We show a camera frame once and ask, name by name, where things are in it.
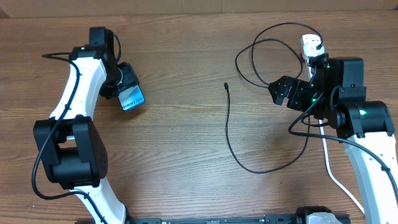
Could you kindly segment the Galaxy S24+ smartphone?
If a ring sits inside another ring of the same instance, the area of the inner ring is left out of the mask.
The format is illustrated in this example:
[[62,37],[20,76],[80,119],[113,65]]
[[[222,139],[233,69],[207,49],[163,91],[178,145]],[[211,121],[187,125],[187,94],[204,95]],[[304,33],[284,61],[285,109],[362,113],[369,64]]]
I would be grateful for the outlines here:
[[146,102],[139,85],[132,86],[127,90],[122,91],[118,98],[124,111],[136,108]]

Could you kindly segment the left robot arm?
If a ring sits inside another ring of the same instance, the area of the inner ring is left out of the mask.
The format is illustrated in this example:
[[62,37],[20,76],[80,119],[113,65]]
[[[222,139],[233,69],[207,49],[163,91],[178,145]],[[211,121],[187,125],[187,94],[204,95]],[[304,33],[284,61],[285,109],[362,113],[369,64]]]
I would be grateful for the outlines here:
[[33,127],[39,153],[32,190],[44,200],[77,196],[93,223],[133,222],[107,179],[108,155],[93,122],[100,96],[118,98],[123,111],[146,101],[132,65],[121,62],[121,53],[114,51],[120,46],[111,30],[92,27],[88,44],[45,55],[67,62],[70,74],[57,107]]

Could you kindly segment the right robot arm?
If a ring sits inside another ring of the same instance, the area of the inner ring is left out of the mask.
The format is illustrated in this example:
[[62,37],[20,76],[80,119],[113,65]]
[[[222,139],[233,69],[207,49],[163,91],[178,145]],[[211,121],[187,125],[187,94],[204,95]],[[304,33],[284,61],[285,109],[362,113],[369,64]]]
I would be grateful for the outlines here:
[[367,101],[364,62],[328,54],[311,57],[309,81],[283,76],[268,86],[273,102],[326,119],[354,169],[367,223],[397,223],[397,156],[392,116],[385,103]]

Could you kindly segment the white charger plug adapter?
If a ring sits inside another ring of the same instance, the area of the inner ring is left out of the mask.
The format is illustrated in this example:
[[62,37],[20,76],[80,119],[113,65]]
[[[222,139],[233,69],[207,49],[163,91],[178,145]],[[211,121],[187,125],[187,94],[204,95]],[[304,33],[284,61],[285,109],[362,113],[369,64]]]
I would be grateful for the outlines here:
[[325,53],[325,48],[322,46],[317,49],[317,44],[305,44],[302,46],[302,57],[304,60],[308,60],[310,57],[317,57]]

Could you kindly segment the white power strip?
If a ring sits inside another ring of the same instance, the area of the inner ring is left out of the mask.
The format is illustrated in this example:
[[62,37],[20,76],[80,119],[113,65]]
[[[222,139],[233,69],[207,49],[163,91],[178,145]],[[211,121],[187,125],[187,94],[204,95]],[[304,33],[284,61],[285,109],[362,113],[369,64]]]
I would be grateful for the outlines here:
[[302,57],[305,61],[305,66],[307,70],[307,76],[310,80],[315,74],[315,69],[310,67],[309,58],[317,57],[321,54],[325,53],[325,48],[317,50],[317,46],[321,44],[321,39],[318,35],[315,34],[305,34],[301,38],[301,46],[302,46]]

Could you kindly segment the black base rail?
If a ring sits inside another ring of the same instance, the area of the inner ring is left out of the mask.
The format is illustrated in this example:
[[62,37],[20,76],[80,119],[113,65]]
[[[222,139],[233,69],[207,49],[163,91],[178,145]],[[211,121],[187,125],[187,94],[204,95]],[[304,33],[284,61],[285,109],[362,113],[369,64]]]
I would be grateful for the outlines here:
[[133,218],[127,223],[134,224],[291,224],[295,215],[266,215],[264,217],[236,217],[236,218],[192,218],[162,220],[160,218]]

